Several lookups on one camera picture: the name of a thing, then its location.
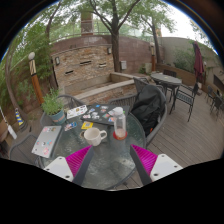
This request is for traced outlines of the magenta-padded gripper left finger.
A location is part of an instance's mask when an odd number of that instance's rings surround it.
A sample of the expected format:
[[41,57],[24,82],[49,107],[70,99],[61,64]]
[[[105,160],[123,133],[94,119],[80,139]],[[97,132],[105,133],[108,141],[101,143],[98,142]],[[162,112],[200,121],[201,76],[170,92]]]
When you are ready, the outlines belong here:
[[92,157],[93,146],[89,145],[67,157],[57,157],[44,170],[81,186]]

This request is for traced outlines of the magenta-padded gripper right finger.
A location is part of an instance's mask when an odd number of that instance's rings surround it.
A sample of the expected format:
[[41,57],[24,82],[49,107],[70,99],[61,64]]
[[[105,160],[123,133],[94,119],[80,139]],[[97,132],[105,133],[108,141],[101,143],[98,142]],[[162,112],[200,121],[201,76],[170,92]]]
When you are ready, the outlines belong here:
[[182,169],[178,163],[166,154],[156,155],[137,145],[130,145],[130,155],[136,165],[143,185],[147,185]]

